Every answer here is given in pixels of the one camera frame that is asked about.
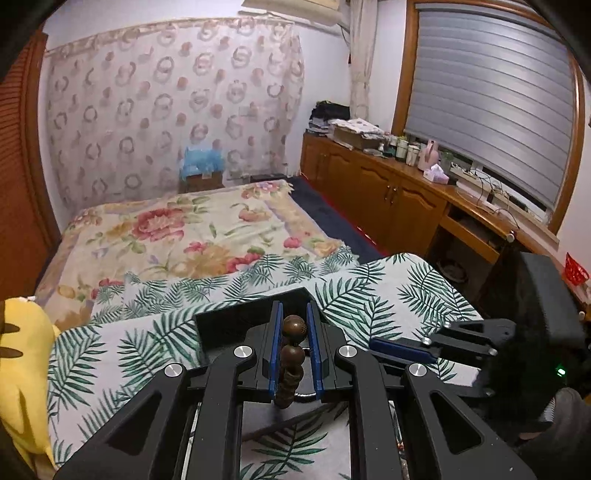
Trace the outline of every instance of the blue gripper pad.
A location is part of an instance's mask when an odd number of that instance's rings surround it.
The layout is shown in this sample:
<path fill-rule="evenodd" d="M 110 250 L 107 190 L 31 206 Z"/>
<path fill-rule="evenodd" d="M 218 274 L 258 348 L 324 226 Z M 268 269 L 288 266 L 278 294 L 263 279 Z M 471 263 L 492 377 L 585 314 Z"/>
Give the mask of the blue gripper pad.
<path fill-rule="evenodd" d="M 269 395 L 275 398 L 275 390 L 279 380 L 279 355 L 281 346 L 281 325 L 283 325 L 283 304 L 279 302 L 277 307 L 277 321 L 273 332 L 273 348 L 271 349 L 271 361 L 269 362 Z"/>
<path fill-rule="evenodd" d="M 310 364 L 312 367 L 312 379 L 314 381 L 314 390 L 316 399 L 321 400 L 324 393 L 322 384 L 322 366 L 318 354 L 318 332 L 316 332 L 316 322 L 312 313 L 312 305 L 308 303 L 306 308 L 306 326 L 308 327 L 308 344 L 310 345 Z"/>
<path fill-rule="evenodd" d="M 401 345 L 400 343 L 396 343 L 396 341 L 385 340 L 380 337 L 369 339 L 369 350 L 419 364 L 437 363 L 437 358 L 429 352 L 408 345 Z"/>

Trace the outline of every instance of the tissue box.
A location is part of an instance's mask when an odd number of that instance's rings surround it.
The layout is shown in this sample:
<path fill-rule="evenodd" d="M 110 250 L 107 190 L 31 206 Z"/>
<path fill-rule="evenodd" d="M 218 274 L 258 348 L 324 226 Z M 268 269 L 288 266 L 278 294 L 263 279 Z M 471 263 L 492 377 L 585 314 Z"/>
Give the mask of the tissue box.
<path fill-rule="evenodd" d="M 440 183 L 447 185 L 449 177 L 443 173 L 443 170 L 439 165 L 434 165 L 423 172 L 423 178 L 427 179 L 432 183 Z"/>

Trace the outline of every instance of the wardrobe door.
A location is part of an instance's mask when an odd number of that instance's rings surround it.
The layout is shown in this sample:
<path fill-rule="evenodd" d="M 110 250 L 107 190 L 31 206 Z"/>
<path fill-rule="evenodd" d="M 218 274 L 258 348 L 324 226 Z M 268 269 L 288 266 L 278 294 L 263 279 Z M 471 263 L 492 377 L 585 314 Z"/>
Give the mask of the wardrobe door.
<path fill-rule="evenodd" d="M 36 32 L 0 83 L 0 300 L 32 295 L 59 241 L 41 168 L 37 96 L 47 36 Z"/>

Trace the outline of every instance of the blue plastic bag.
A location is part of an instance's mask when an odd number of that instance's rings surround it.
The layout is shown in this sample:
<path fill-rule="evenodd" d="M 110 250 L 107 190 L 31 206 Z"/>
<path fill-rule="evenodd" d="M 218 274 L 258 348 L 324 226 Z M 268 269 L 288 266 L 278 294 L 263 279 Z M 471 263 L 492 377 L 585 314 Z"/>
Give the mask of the blue plastic bag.
<path fill-rule="evenodd" d="M 183 180 L 188 176 L 205 174 L 210 176 L 214 171 L 223 171 L 224 162 L 219 150 L 192 150 L 185 148 L 183 165 L 180 175 Z"/>

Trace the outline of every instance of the patterned curtain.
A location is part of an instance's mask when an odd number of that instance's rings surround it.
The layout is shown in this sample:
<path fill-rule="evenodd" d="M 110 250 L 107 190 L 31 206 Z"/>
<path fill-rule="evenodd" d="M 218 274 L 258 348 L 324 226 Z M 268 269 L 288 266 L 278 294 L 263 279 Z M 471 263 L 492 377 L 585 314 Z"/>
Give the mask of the patterned curtain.
<path fill-rule="evenodd" d="M 220 151 L 231 178 L 285 172 L 304 82 L 289 22 L 161 22 L 48 56 L 51 161 L 72 214 L 177 192 L 186 147 Z"/>

